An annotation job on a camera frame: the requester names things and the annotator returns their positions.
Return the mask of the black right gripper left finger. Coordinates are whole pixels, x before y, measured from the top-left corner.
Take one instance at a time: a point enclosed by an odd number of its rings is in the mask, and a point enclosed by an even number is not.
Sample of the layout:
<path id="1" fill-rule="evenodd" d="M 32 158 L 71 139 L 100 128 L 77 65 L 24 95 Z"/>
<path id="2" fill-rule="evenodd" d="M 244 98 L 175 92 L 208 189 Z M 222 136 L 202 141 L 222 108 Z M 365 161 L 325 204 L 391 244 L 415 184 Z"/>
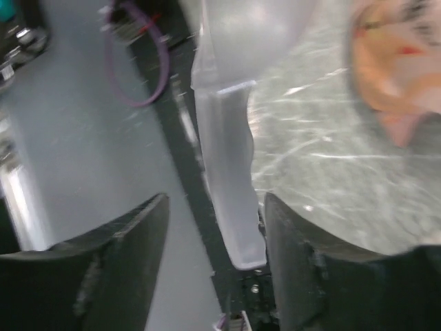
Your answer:
<path id="1" fill-rule="evenodd" d="M 156 194 L 44 251 L 22 251 L 1 210 L 2 330 L 144 330 L 170 219 Z"/>

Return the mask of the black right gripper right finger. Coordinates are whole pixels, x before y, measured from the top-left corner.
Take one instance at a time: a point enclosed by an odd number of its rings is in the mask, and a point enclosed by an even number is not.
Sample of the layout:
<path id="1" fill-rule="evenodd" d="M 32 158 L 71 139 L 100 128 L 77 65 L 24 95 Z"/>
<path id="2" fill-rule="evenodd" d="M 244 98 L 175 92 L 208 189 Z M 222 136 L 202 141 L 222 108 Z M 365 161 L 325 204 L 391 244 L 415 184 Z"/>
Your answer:
<path id="1" fill-rule="evenodd" d="M 439 330 L 440 247 L 383 255 L 348 243 L 265 195 L 282 330 Z"/>

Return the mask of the orange cat litter bag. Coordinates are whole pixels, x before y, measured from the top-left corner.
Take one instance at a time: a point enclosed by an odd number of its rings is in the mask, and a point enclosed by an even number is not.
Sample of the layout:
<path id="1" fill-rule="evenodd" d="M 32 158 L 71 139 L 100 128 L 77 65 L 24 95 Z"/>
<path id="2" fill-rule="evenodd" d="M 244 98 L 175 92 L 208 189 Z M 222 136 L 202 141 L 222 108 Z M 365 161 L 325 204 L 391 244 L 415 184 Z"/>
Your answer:
<path id="1" fill-rule="evenodd" d="M 397 146 L 440 113 L 440 2 L 353 1 L 356 87 Z"/>

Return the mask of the clear plastic litter scoop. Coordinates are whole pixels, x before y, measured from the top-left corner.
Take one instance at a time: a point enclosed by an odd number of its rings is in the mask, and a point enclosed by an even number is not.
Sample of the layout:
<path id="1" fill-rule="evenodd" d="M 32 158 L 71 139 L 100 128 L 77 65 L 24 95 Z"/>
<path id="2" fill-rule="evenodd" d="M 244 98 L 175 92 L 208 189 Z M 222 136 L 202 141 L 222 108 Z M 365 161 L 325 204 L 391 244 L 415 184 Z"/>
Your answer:
<path id="1" fill-rule="evenodd" d="M 202 1 L 191 72 L 207 187 L 233 266 L 267 262 L 252 186 L 247 103 L 258 77 L 296 45 L 315 1 Z"/>

